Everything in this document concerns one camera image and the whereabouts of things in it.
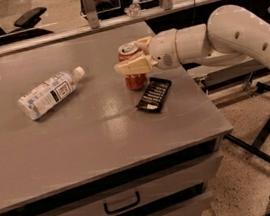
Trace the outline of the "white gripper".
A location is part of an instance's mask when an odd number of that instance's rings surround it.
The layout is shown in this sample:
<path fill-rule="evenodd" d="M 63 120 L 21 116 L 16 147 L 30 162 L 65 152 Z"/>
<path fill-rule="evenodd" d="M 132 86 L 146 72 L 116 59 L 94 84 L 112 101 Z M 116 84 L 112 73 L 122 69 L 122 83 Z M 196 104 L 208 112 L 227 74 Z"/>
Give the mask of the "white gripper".
<path fill-rule="evenodd" d="M 135 44 L 139 49 L 144 51 L 145 55 L 141 55 L 134 60 L 124 60 L 114 66 L 114 70 L 125 76 L 142 75 L 149 73 L 153 67 L 161 70 L 169 70 L 178 68 L 181 63 L 178 60 L 176 47 L 176 29 L 162 31 L 155 36 L 146 36 L 135 40 Z"/>

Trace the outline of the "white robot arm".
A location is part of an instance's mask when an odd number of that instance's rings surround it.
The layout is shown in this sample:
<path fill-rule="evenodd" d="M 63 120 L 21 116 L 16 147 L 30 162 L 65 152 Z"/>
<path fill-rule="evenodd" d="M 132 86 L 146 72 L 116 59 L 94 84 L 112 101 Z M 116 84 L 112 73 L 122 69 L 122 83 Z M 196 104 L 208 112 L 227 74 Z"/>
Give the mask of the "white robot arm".
<path fill-rule="evenodd" d="M 139 50 L 115 65 L 115 71 L 124 76 L 189 63 L 230 66 L 250 57 L 270 70 L 270 24 L 236 5 L 215 9 L 205 24 L 161 31 L 128 46 Z"/>

